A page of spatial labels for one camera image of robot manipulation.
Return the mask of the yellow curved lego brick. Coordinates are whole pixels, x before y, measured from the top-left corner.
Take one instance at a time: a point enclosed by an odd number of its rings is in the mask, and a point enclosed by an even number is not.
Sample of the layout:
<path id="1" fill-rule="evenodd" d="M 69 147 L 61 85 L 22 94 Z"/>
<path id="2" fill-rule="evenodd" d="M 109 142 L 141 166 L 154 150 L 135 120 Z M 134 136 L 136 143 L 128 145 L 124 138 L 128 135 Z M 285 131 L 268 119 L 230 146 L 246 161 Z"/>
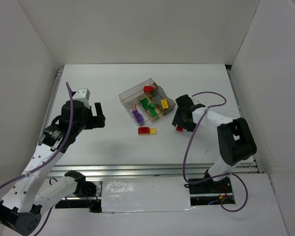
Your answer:
<path id="1" fill-rule="evenodd" d="M 161 99 L 161 106 L 164 110 L 168 109 L 169 108 L 169 105 L 168 105 L 168 102 L 167 102 L 167 99 Z"/>

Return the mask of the green lego plate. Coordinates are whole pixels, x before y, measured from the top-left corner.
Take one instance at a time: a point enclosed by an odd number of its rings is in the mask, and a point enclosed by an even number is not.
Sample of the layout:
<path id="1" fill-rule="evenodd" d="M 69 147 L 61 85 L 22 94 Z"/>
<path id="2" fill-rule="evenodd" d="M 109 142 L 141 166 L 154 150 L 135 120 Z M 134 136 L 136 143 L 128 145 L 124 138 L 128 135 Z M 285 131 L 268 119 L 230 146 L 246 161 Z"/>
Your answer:
<path id="1" fill-rule="evenodd" d="M 151 115 L 152 117 L 155 117 L 155 116 L 158 115 L 158 113 L 157 113 L 157 111 L 156 111 L 155 109 L 150 109 L 149 113 L 150 113 L 150 115 Z"/>

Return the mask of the yellow lego plate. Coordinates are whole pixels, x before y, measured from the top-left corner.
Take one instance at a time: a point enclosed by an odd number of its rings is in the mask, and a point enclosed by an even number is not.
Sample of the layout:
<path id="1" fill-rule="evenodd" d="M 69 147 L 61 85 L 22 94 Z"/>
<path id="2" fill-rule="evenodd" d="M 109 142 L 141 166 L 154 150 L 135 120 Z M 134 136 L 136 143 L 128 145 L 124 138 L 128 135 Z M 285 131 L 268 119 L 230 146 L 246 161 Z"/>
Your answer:
<path id="1" fill-rule="evenodd" d="M 156 135 L 156 134 L 157 134 L 156 129 L 155 129 L 155 128 L 150 128 L 150 129 L 149 129 L 149 134 L 150 134 L 150 135 Z"/>

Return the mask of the small green lego brick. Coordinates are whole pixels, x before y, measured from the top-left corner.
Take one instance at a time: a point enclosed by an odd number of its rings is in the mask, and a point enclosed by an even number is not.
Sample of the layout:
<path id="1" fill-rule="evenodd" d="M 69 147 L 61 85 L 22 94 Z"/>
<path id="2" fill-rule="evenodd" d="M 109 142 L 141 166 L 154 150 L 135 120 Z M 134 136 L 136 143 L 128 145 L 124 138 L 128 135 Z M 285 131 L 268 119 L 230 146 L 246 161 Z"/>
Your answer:
<path id="1" fill-rule="evenodd" d="M 150 109 L 150 106 L 147 105 L 147 104 L 144 104 L 144 105 L 143 105 L 143 108 L 144 108 L 145 110 L 149 110 L 149 109 Z"/>

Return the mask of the purple lego brick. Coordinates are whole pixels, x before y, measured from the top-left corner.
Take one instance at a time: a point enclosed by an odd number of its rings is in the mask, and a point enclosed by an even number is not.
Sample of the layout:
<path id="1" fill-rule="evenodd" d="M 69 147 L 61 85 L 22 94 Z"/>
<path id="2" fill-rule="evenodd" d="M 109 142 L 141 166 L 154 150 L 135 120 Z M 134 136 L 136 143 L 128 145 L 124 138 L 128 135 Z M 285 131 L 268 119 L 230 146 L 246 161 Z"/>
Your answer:
<path id="1" fill-rule="evenodd" d="M 138 111 L 136 111 L 136 112 L 132 111 L 132 115 L 133 115 L 133 117 L 135 118 L 136 122 L 139 125 L 144 123 L 144 118 L 143 118 L 143 115 L 141 113 L 139 113 Z"/>

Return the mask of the red arch lego brick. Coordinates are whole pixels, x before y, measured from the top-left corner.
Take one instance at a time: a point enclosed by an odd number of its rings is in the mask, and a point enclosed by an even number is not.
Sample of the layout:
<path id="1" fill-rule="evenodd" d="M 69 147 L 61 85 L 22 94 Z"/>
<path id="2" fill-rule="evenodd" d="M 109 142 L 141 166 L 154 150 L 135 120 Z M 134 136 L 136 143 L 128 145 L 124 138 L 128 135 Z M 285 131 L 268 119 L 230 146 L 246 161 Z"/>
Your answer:
<path id="1" fill-rule="evenodd" d="M 138 128 L 138 135 L 149 135 L 150 128 L 149 127 L 139 127 Z"/>

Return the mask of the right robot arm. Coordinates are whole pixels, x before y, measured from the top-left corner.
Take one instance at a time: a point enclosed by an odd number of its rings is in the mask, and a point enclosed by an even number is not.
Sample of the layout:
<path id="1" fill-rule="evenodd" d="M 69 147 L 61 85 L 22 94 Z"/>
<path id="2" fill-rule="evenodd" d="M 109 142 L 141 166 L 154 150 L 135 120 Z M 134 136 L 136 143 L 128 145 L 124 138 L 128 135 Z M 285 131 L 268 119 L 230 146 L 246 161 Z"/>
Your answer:
<path id="1" fill-rule="evenodd" d="M 223 99 L 223 102 L 209 106 L 201 103 L 194 104 L 192 97 L 202 94 L 217 95 Z M 211 110 L 224 106 L 227 103 L 225 96 L 213 91 L 203 91 L 192 97 L 185 94 L 176 99 L 177 111 L 172 121 L 173 126 L 192 133 L 183 157 L 182 175 L 189 186 L 206 181 L 213 184 L 218 183 L 230 175 L 239 162 L 256 154 L 257 146 L 246 119 L 225 117 Z M 213 166 L 206 170 L 202 180 L 190 181 L 186 176 L 186 162 L 193 139 L 200 126 L 217 133 L 220 156 Z"/>

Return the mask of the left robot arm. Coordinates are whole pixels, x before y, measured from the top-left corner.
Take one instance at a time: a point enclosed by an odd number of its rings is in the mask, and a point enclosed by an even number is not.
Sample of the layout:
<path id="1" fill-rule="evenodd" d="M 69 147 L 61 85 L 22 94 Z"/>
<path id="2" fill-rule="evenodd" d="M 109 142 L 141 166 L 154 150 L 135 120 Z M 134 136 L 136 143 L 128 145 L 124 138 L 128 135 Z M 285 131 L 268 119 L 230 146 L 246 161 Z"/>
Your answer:
<path id="1" fill-rule="evenodd" d="M 38 140 L 35 152 L 20 177 L 11 180 L 10 191 L 0 200 L 0 223 L 22 236 L 38 227 L 42 215 L 68 195 L 95 197 L 100 187 L 70 170 L 44 191 L 40 187 L 54 165 L 63 157 L 83 130 L 103 128 L 105 116 L 100 103 L 96 115 L 82 101 L 67 101 Z"/>

